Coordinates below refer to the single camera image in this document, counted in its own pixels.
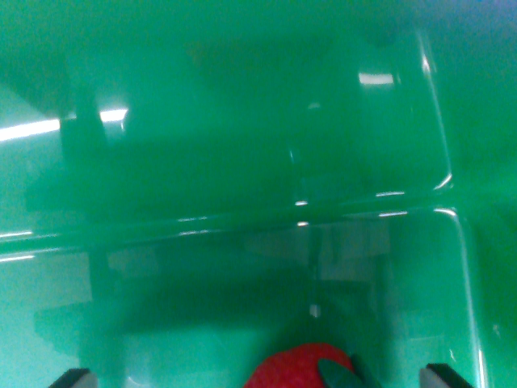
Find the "green surface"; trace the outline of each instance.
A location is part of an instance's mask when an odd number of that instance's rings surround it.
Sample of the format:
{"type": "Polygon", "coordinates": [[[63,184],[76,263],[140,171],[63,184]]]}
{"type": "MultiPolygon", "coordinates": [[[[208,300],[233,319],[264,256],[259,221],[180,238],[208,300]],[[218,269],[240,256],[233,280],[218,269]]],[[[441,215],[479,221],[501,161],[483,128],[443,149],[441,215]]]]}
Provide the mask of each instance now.
{"type": "Polygon", "coordinates": [[[8,2],[0,386],[240,387],[309,341],[383,387],[512,386],[516,19],[8,2]]]}

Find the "strawberry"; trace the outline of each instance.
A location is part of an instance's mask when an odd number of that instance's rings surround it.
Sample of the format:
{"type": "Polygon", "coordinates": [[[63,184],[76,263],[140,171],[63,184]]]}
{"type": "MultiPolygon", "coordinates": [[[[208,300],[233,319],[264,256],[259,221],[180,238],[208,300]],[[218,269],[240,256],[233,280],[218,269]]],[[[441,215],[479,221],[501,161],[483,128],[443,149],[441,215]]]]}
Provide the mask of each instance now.
{"type": "Polygon", "coordinates": [[[354,369],[345,352],[329,344],[305,344],[267,358],[244,388],[325,388],[317,370],[321,358],[354,369]]]}

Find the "red object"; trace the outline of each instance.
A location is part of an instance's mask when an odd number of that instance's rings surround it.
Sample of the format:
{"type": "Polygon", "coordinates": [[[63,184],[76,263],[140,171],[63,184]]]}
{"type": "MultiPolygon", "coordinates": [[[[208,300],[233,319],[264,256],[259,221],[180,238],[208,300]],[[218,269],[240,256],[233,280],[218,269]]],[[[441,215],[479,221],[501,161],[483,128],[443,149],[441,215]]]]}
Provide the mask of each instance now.
{"type": "Polygon", "coordinates": [[[350,357],[329,344],[305,344],[267,358],[244,388],[325,388],[317,371],[321,358],[335,361],[352,372],[350,357]]]}

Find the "red strawberry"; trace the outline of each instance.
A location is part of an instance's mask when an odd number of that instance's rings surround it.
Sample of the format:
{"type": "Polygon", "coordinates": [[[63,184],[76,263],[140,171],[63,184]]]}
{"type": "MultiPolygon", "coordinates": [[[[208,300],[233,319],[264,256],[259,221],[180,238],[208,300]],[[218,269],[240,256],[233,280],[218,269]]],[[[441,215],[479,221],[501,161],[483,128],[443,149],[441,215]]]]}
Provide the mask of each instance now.
{"type": "Polygon", "coordinates": [[[350,357],[329,344],[305,344],[267,358],[244,388],[325,388],[317,362],[335,361],[352,372],[350,357]]]}

